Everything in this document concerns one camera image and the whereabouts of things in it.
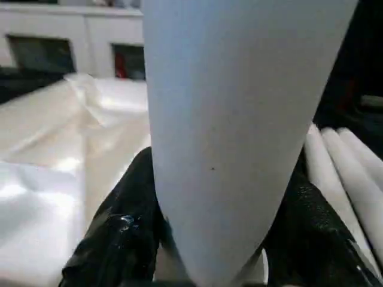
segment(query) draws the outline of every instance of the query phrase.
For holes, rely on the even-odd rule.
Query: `white tube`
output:
[[[383,264],[383,192],[334,130],[323,130],[322,137],[376,257]]]
[[[343,128],[339,129],[338,133],[379,188],[383,190],[383,161],[350,130]]]
[[[197,285],[263,241],[355,3],[144,1],[156,191]]]
[[[314,124],[311,125],[306,136],[305,154],[309,180],[322,192],[322,195],[343,220],[364,256],[373,265],[376,273],[380,275],[368,242],[324,146],[321,134]]]

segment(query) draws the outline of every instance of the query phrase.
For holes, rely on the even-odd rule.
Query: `white cylinder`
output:
[[[355,3],[144,1],[156,192],[197,285],[268,232]]]
[[[343,128],[339,129],[338,133],[379,188],[383,190],[383,161],[350,130]]]
[[[375,272],[380,276],[375,258],[371,253],[329,153],[324,146],[321,134],[314,124],[311,125],[306,136],[305,154],[309,180],[321,191],[328,203],[334,208],[341,220],[343,220],[364,256],[366,256],[373,265]]]
[[[323,130],[322,137],[376,257],[383,264],[383,192],[334,130]]]

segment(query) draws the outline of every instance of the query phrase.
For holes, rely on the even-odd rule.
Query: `shelf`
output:
[[[0,3],[0,12],[17,12],[28,14],[64,14],[95,17],[142,17],[139,9],[110,8],[87,6],[62,6],[48,4],[9,4]]]

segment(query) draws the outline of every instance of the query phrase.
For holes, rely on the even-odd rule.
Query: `red object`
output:
[[[124,59],[124,56],[120,53],[116,53],[114,56],[114,69],[115,69],[115,76],[117,78],[122,78],[122,79],[127,78],[127,73],[125,68],[125,59]]]

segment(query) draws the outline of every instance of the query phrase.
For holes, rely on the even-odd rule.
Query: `white plastic sheet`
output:
[[[0,285],[56,287],[99,204],[150,145],[146,84],[71,75],[0,106],[0,130]]]

